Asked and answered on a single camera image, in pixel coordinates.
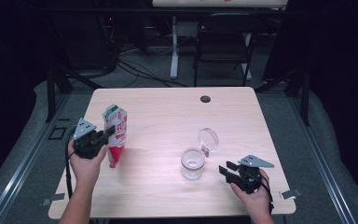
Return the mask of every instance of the wrist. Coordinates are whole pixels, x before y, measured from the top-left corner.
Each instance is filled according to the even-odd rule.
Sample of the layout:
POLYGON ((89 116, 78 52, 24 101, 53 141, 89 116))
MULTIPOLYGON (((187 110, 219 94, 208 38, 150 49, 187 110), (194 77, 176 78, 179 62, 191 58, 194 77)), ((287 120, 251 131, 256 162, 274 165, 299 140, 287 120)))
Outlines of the wrist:
POLYGON ((90 185, 76 185, 74 193, 79 192, 82 195, 92 194, 94 187, 90 185))
POLYGON ((274 223, 274 220, 272 219, 272 216, 270 214, 265 214, 263 216, 258 216, 258 217, 251 217, 251 220, 254 222, 254 224, 274 223))

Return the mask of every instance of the metal bracket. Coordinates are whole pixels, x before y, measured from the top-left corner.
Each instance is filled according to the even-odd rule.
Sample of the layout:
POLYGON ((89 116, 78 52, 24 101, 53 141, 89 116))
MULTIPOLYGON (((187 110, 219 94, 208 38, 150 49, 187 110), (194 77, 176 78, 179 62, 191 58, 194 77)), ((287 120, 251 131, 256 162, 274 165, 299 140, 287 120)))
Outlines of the metal bracket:
POLYGON ((77 140, 84 135, 92 132, 92 130, 96 129, 97 126, 95 124, 92 124, 84 119, 80 119, 76 126, 76 131, 74 134, 74 140, 77 140))
POLYGON ((302 192, 300 189, 290 189, 285 192, 279 192, 279 195, 283 199, 296 199, 298 196, 300 196, 302 192))
POLYGON ((238 161, 240 164, 249 166, 249 167, 274 167, 274 164, 267 161, 263 161, 260 158, 257 158, 254 155, 249 155, 238 161))
POLYGON ((53 202, 53 201, 63 200, 63 197, 64 197, 64 196, 65 196, 64 193, 54 194, 54 195, 52 195, 49 199, 44 199, 40 205, 41 205, 41 206, 50 205, 51 202, 53 202))

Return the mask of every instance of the table leg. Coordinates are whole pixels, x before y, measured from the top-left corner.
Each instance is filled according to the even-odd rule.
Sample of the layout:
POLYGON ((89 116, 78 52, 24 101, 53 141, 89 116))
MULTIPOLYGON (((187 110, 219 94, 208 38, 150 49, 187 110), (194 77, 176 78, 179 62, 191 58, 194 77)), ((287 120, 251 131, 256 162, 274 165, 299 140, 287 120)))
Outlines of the table leg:
MULTIPOLYGON (((248 45, 249 45, 249 41, 251 41, 251 34, 244 34, 243 37, 245 38, 245 44, 246 44, 246 46, 248 46, 248 45)), ((242 68, 242 72, 243 72, 243 73, 245 73, 245 71, 246 71, 246 66, 247 66, 247 65, 248 65, 247 63, 242 63, 242 64, 241 64, 241 68, 242 68)), ((249 69, 249 71, 248 71, 248 75, 246 76, 246 80, 247 80, 247 81, 252 80, 252 75, 251 75, 251 70, 250 70, 250 69, 249 69)))
POLYGON ((176 33, 176 17, 172 17, 172 62, 171 62, 171 78, 178 78, 178 39, 176 33))

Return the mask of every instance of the wooden table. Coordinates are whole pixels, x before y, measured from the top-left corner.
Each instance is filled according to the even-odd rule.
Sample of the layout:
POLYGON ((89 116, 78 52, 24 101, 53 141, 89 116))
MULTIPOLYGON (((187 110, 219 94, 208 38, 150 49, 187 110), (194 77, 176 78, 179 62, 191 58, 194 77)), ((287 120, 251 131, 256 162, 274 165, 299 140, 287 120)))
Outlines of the wooden table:
MULTIPOLYGON (((99 89, 89 102, 85 120, 103 128, 102 113, 111 104, 128 112, 128 138, 117 168, 107 157, 92 198, 91 217, 226 217, 246 215, 218 165, 249 154, 269 161, 266 168, 275 202, 273 214, 291 214, 293 200, 279 197, 289 190, 269 129, 254 90, 238 88, 99 89), (200 97, 208 95, 210 103, 200 97), (197 180, 182 176, 181 153, 200 147, 198 131, 213 129, 220 140, 197 180)), ((48 215, 60 218, 68 203, 65 172, 48 215)))

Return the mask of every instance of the human hand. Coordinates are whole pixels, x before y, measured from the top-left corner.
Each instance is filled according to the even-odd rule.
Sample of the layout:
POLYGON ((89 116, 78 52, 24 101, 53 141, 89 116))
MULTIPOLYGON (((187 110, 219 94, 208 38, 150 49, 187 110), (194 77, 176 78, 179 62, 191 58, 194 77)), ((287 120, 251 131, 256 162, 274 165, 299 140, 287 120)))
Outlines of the human hand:
POLYGON ((68 155, 72 155, 70 163, 76 177, 76 188, 93 191, 100 175, 101 162, 106 155, 106 146, 102 146, 97 157, 91 160, 78 157, 74 151, 74 140, 71 140, 68 144, 68 155))
MULTIPOLYGON (((260 174, 265 178, 262 178, 264 185, 268 186, 269 176, 266 172, 260 169, 260 174)), ((247 194, 243 192, 236 184, 230 184, 234 193, 241 199, 246 211, 255 224, 258 223, 273 223, 272 217, 269 213, 269 193, 260 186, 257 192, 247 194)))

